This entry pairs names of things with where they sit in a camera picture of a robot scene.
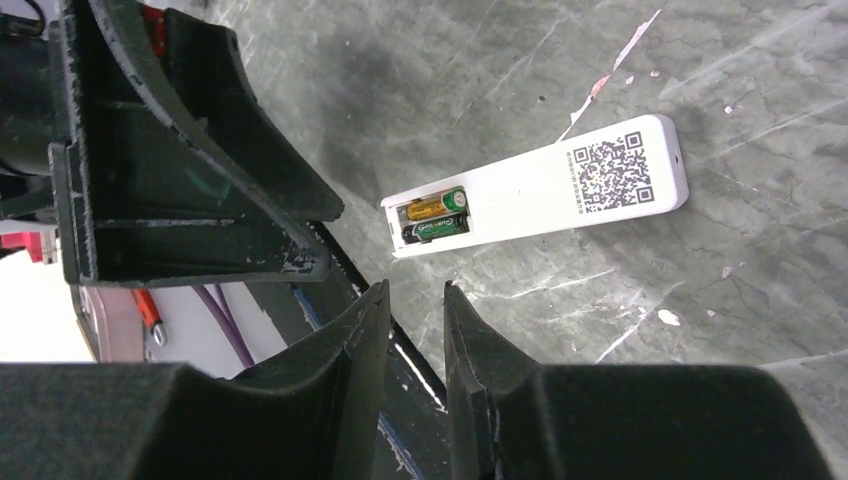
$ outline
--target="gray floor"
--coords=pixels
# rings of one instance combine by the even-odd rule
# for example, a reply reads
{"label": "gray floor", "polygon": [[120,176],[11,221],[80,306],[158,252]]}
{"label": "gray floor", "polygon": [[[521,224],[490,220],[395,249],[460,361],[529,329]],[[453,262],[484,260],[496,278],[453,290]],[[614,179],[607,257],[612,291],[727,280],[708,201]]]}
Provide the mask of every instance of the gray floor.
{"label": "gray floor", "polygon": [[[540,361],[760,365],[848,475],[846,2],[210,1],[260,103],[344,198],[333,234],[391,280],[440,374],[456,280]],[[668,115],[686,205],[393,260],[382,197],[553,142],[660,8],[569,136]]]}

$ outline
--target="white debris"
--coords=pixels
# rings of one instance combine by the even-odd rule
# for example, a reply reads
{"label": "white debris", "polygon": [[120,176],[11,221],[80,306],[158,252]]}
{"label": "white debris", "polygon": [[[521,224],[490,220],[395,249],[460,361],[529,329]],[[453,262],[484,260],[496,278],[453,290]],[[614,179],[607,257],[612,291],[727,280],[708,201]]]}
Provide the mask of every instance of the white debris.
{"label": "white debris", "polygon": [[680,319],[678,316],[668,310],[660,310],[657,312],[657,316],[660,317],[660,320],[662,320],[662,322],[666,325],[671,325],[673,327],[680,326]]}

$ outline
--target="aa battery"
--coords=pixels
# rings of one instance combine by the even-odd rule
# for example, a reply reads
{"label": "aa battery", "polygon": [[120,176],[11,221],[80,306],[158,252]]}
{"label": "aa battery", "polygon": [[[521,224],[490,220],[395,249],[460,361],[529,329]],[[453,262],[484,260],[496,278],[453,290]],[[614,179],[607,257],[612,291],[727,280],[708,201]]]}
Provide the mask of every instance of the aa battery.
{"label": "aa battery", "polygon": [[413,222],[464,212],[468,207],[465,190],[457,187],[441,192],[433,198],[420,200],[406,207],[406,216]]}
{"label": "aa battery", "polygon": [[407,225],[403,229],[403,241],[407,244],[426,242],[427,240],[450,237],[468,231],[468,214],[458,213],[449,217]]}

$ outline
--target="battery compartment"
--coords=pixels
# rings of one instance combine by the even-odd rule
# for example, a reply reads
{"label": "battery compartment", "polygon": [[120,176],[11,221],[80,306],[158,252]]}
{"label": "battery compartment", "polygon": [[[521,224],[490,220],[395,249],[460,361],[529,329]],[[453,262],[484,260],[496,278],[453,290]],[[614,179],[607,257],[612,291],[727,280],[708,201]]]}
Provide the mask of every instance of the battery compartment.
{"label": "battery compartment", "polygon": [[[434,213],[432,216],[426,216],[424,218],[416,219],[416,220],[412,220],[412,219],[409,218],[410,217],[410,215],[409,215],[410,207],[420,206],[422,203],[439,201],[439,200],[442,199],[442,197],[445,194],[454,192],[456,190],[460,190],[462,192],[462,195],[464,196],[464,199],[465,199],[464,200],[465,205],[464,205],[464,207],[462,207],[461,210],[455,210],[454,211],[454,210],[450,210],[450,208],[444,208],[444,211],[442,211],[440,213]],[[467,235],[467,234],[471,233],[473,231],[474,227],[473,227],[473,223],[471,221],[471,202],[470,202],[470,200],[468,200],[467,195],[468,194],[465,191],[465,189],[461,185],[458,185],[458,186],[453,187],[453,188],[449,188],[449,189],[446,189],[446,190],[436,192],[432,195],[427,195],[427,196],[424,196],[424,197],[416,198],[416,199],[411,200],[409,202],[405,202],[405,203],[402,203],[400,205],[390,207],[390,209],[395,211],[395,214],[396,214],[395,218],[397,218],[397,221],[398,221],[397,227],[400,228],[400,231],[395,231],[396,225],[394,225],[393,222],[390,221],[389,222],[389,229],[391,231],[392,236],[393,237],[399,237],[401,239],[401,242],[402,242],[404,247],[412,247],[412,246],[415,246],[415,245],[426,245],[426,244],[434,242],[434,241],[440,241],[440,240],[444,240],[444,239],[447,239],[447,238],[458,237],[458,236]],[[410,228],[410,227],[414,228],[416,225],[428,224],[428,223],[431,223],[431,222],[438,223],[438,221],[444,220],[447,217],[451,217],[451,216],[454,216],[454,215],[462,215],[463,216],[464,226],[466,227],[465,228],[466,231],[461,231],[463,228],[460,227],[460,228],[458,228],[458,230],[460,230],[460,231],[458,231],[457,233],[454,233],[454,234],[451,234],[451,235],[445,235],[445,236],[438,236],[436,238],[422,238],[420,241],[409,241],[408,238],[406,238],[406,237],[408,237],[408,235],[404,234],[404,232],[406,232],[407,229]]]}

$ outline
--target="dark plastic housing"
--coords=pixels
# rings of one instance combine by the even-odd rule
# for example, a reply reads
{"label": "dark plastic housing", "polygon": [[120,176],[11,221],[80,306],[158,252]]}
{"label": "dark plastic housing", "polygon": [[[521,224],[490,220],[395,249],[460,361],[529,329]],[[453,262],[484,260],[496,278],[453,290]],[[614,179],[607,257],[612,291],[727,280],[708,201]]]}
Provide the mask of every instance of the dark plastic housing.
{"label": "dark plastic housing", "polygon": [[307,221],[344,205],[258,105],[233,31],[130,0],[60,4],[50,154],[66,279],[324,278]]}

